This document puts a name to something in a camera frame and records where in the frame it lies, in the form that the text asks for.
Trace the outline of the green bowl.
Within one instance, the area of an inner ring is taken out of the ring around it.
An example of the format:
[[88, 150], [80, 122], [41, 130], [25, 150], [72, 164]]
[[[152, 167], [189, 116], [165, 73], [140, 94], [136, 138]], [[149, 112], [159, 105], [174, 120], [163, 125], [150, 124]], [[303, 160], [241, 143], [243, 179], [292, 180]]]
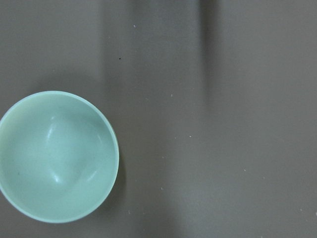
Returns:
[[111, 124], [77, 95], [35, 93], [0, 120], [0, 190], [35, 220], [58, 224], [89, 215], [109, 196], [118, 167]]

